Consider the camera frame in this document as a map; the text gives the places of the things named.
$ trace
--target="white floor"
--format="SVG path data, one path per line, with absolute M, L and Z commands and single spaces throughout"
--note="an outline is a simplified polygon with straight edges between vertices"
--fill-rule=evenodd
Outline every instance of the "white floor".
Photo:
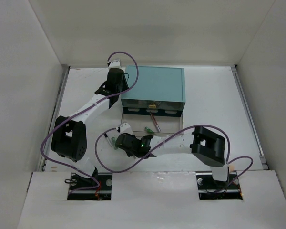
M 35 172 L 18 229 L 286 229 L 274 171 L 240 177 L 244 200 L 199 200 L 193 172 L 113 175 L 111 201 L 67 201 L 70 172 Z
M 231 140 L 230 159 L 237 156 L 251 156 L 254 164 L 251 170 L 263 169 L 259 158 L 259 149 L 250 123 L 247 119 L 232 71 L 230 67 L 193 66 L 185 69 L 186 104 L 181 125 L 188 127 L 196 124 L 215 125 L 228 134 Z M 59 115 L 68 116 L 82 107 L 92 98 L 94 92 L 106 80 L 108 70 L 105 68 L 71 69 L 65 88 Z M 94 142 L 105 130 L 118 126 L 122 118 L 122 105 L 118 101 L 110 110 L 86 124 L 90 157 L 99 171 L 106 170 L 97 162 L 94 155 Z M 133 115 L 132 127 L 136 121 Z M 121 170 L 135 162 L 121 150 L 109 147 L 104 138 L 98 146 L 100 158 L 108 167 Z M 50 151 L 49 157 L 61 160 Z M 247 167 L 247 159 L 234 162 L 237 170 Z M 206 171 L 203 165 L 192 155 L 165 155 L 149 158 L 139 163 L 131 171 Z M 71 171 L 66 167 L 48 162 L 46 171 Z

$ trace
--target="teal box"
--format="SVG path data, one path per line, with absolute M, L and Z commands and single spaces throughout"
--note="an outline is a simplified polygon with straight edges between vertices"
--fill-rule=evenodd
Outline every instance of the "teal box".
M 129 87 L 136 76 L 136 67 L 127 66 Z M 139 66 L 137 84 L 121 100 L 125 114 L 149 115 L 152 111 L 157 116 L 180 117 L 185 105 L 184 68 Z

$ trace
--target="purple cable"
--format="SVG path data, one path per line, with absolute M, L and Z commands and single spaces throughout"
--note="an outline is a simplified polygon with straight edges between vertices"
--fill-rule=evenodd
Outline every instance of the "purple cable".
M 231 149 L 230 139 L 229 139 L 228 135 L 227 135 L 222 129 L 220 129 L 220 128 L 216 127 L 216 126 L 213 126 L 213 125 L 193 125 L 193 126 L 190 126 L 190 127 L 185 128 L 185 129 L 183 129 L 183 130 L 180 130 L 180 131 L 174 133 L 172 136 L 170 136 L 170 137 L 167 138 L 166 140 L 164 140 L 163 142 L 160 142 L 160 143 L 159 143 L 158 145 L 156 145 L 154 148 L 152 148 L 145 156 L 143 156 L 140 160 L 138 160 L 138 161 L 137 161 L 136 163 L 134 163 L 132 166 L 130 166 L 129 168 L 126 168 L 126 169 L 124 169 L 124 170 L 120 170 L 120 171 L 114 171 L 114 170 L 108 168 L 106 165 L 104 165 L 103 162 L 100 160 L 99 155 L 98 155 L 98 153 L 97 153 L 97 144 L 98 144 L 100 138 L 101 138 L 105 133 L 107 133 L 107 132 L 109 132 L 109 131 L 112 131 L 112 130 L 115 130 L 115 128 L 111 128 L 111 129 L 109 129 L 109 130 L 106 130 L 104 133 L 102 133 L 102 134 L 101 134 L 100 136 L 98 136 L 98 138 L 96 139 L 95 145 L 94 145 L 95 156 L 96 156 L 97 160 L 99 161 L 99 163 L 101 164 L 101 166 L 103 166 L 103 168 L 107 169 L 108 171 L 110 171 L 110 172 L 112 172 L 112 173 L 123 173 L 123 172 L 126 172 L 126 171 L 130 170 L 131 168 L 135 167 L 135 166 L 136 166 L 137 164 L 139 164 L 142 160 L 144 160 L 148 155 L 150 155 L 156 148 L 160 147 L 160 146 L 163 145 L 165 142 L 168 142 L 169 140 L 171 140 L 172 138 L 174 138 L 175 136 L 177 136 L 177 135 L 180 134 L 181 132 L 186 131 L 186 130 L 191 129 L 191 128 L 199 127 L 199 126 L 213 128 L 213 129 L 215 129 L 215 130 L 220 131 L 221 133 L 223 133 L 223 134 L 225 135 L 225 137 L 226 137 L 226 139 L 227 139 L 227 142 L 228 142 L 228 152 L 227 152 L 227 158 L 226 158 L 226 162 L 227 162 L 227 161 L 229 160 L 229 157 L 230 157 L 230 149 Z M 250 160 L 251 160 L 250 165 L 249 165 L 246 169 L 244 169 L 240 174 L 238 174 L 236 177 L 234 177 L 233 180 L 231 180 L 231 181 L 228 183 L 227 187 L 228 187 L 229 185 L 231 185 L 236 179 L 238 179 L 242 174 L 244 174 L 246 171 L 248 171 L 249 168 L 252 166 L 252 164 L 253 164 L 253 159 L 252 159 L 251 157 L 249 157 L 249 156 L 239 156 L 239 157 L 236 157 L 236 158 L 232 159 L 231 161 L 227 162 L 227 164 L 230 164 L 230 163 L 232 163 L 232 162 L 234 162 L 234 161 L 236 161 L 236 160 L 242 159 L 242 158 L 248 158 L 248 159 L 250 159 Z M 224 190 L 224 188 L 219 189 L 219 190 L 216 190 L 216 191 L 214 191 L 214 192 L 212 192 L 212 193 L 217 193 L 217 192 L 220 192 L 221 190 Z
M 109 172 L 112 172 L 112 173 L 123 173 L 123 172 L 126 172 L 128 171 L 129 169 L 135 167 L 137 164 L 139 164 L 142 160 L 144 160 L 148 155 L 150 155 L 156 148 L 158 148 L 159 146 L 162 146 L 165 142 L 168 142 L 169 140 L 171 140 L 172 138 L 174 138 L 175 136 L 177 136 L 178 134 L 180 134 L 181 132 L 183 131 L 186 131 L 186 130 L 189 130 L 189 129 L 192 129 L 192 128 L 195 128 L 195 127 L 199 127 L 199 126 L 202 126 L 202 127 L 209 127 L 209 128 L 213 128 L 215 130 L 218 130 L 220 131 L 223 135 L 225 135 L 226 139 L 227 139 L 227 142 L 228 142 L 228 152 L 227 152 L 227 158 L 226 158 L 226 162 L 229 160 L 229 157 L 230 157 L 230 148 L 231 148 L 231 144 L 230 144 L 230 139 L 228 137 L 228 135 L 220 128 L 216 127 L 216 126 L 213 126 L 213 125 L 193 125 L 193 126 L 189 126 L 187 128 L 184 128 L 183 130 L 179 130 L 178 132 L 174 133 L 172 136 L 170 136 L 169 138 L 167 138 L 166 140 L 164 140 L 163 142 L 160 142 L 158 145 L 156 145 L 154 148 L 152 148 L 147 154 L 145 154 L 142 158 L 140 158 L 140 160 L 138 160 L 137 162 L 135 162 L 132 166 L 130 166 L 129 168 L 126 168 L 126 169 L 123 169 L 123 170 L 120 170 L 120 171 L 114 171 L 110 168 L 108 168 L 106 165 L 103 164 L 103 162 L 100 160 L 99 158 L 99 155 L 97 153 L 97 144 L 100 140 L 100 138 L 107 132 L 109 131 L 112 131 L 112 130 L 115 130 L 115 128 L 111 128 L 109 130 L 106 130 L 104 133 L 102 133 L 100 136 L 98 136 L 98 138 L 96 139 L 95 141 L 95 145 L 94 145 L 94 151 L 95 151 L 95 156 L 97 158 L 97 160 L 99 161 L 99 163 L 101 164 L 101 166 L 103 166 L 105 169 L 107 169 Z
M 88 190 L 88 189 L 93 189 L 93 188 L 97 188 L 96 186 L 94 187 L 79 187 L 79 188 L 76 188 L 76 189 L 73 189 L 72 191 L 68 192 L 68 195 L 70 195 L 71 193 L 75 192 L 75 191 L 80 191 L 80 190 Z
M 132 59 L 132 61 L 133 61 L 134 64 L 135 64 L 135 67 L 136 67 L 136 69 L 137 69 L 137 77 L 136 77 L 136 79 L 135 79 L 133 85 L 132 85 L 130 88 L 128 88 L 127 90 L 125 90 L 125 91 L 123 91 L 123 92 L 116 93 L 116 94 L 109 95 L 109 96 L 107 96 L 107 97 L 105 97 L 105 98 L 102 98 L 102 99 L 100 99 L 99 101 L 97 101 L 96 104 L 99 104 L 100 102 L 104 101 L 105 99 L 111 98 L 111 97 L 113 97 L 113 96 L 121 95 L 121 94 L 123 94 L 123 93 L 125 93 L 125 92 L 131 90 L 131 89 L 135 86 L 135 84 L 137 83 L 137 81 L 138 81 L 138 78 L 139 78 L 139 68 L 138 68 L 138 64 L 137 64 L 137 62 L 135 61 L 135 59 L 134 59 L 130 54 L 128 54 L 128 53 L 126 53 L 126 52 L 123 52 L 123 51 L 117 51 L 117 52 L 112 53 L 112 54 L 108 57 L 107 61 L 109 61 L 110 58 L 111 58 L 113 55 L 118 54 L 118 53 L 125 54 L 125 55 L 129 56 L 129 57 Z M 92 109 L 92 108 L 94 108 L 94 107 L 95 107 L 95 104 L 89 106 L 88 108 L 86 108 L 86 109 L 84 109 L 84 110 L 78 112 L 77 114 L 75 114 L 75 115 L 73 115 L 73 116 L 67 118 L 65 121 L 63 121 L 62 123 L 60 123 L 60 124 L 59 124 L 58 126 L 56 126 L 52 131 L 49 132 L 49 134 L 45 137 L 45 139 L 42 141 L 41 146 L 40 146 L 41 155 L 42 155 L 45 159 L 47 159 L 47 160 L 49 160 L 49 161 L 51 161 L 51 162 L 54 162 L 54 163 L 63 165 L 63 166 L 70 167 L 70 168 L 72 168 L 72 169 L 74 169 L 74 170 L 77 170 L 79 173 L 84 174 L 84 175 L 88 176 L 89 178 L 91 178 L 92 180 L 94 180 L 97 185 L 94 186 L 94 187 L 90 187 L 90 188 L 97 188 L 97 187 L 100 186 L 100 183 L 98 182 L 97 179 L 95 179 L 94 177 L 90 176 L 89 174 L 87 174 L 87 173 L 85 173 L 85 172 L 83 172 L 83 171 L 78 170 L 78 169 L 77 169 L 76 167 L 74 167 L 74 166 L 71 166 L 71 165 L 68 165 L 68 164 L 66 164 L 66 163 L 63 163 L 63 162 L 60 162 L 60 161 L 57 161 L 57 160 L 54 160 L 54 159 L 49 158 L 48 156 L 46 156 L 46 155 L 44 154 L 44 146 L 45 146 L 47 140 L 51 137 L 51 135 L 52 135 L 55 131 L 57 131 L 60 127 L 62 127 L 63 125 L 65 125 L 67 122 L 69 122 L 69 121 L 72 120 L 73 118 L 75 118 L 75 117 L 77 117 L 77 116 L 79 116 L 79 115 L 85 113 L 86 111 L 88 111 L 88 110 L 90 110 L 90 109 Z M 84 189 L 84 188 L 77 188 L 77 189 L 73 190 L 72 192 L 74 192 L 74 191 L 76 191 L 76 190 L 82 190 L 82 189 Z
M 242 174 L 244 174 L 246 171 L 248 171 L 249 168 L 253 165 L 253 159 L 252 159 L 252 157 L 250 157 L 250 156 L 238 156 L 238 157 L 232 159 L 231 161 L 229 161 L 228 164 L 230 164 L 230 163 L 232 163 L 232 162 L 234 162 L 234 161 L 236 161 L 236 160 L 238 160 L 238 159 L 242 159 L 242 158 L 248 158 L 248 159 L 250 159 L 250 160 L 251 160 L 250 165 L 249 165 L 247 168 L 245 168 L 240 174 L 238 174 L 236 177 L 234 177 L 233 180 L 231 180 L 231 181 L 229 182 L 229 184 L 227 185 L 227 187 L 228 187 L 230 184 L 232 184 L 236 179 L 238 179 Z

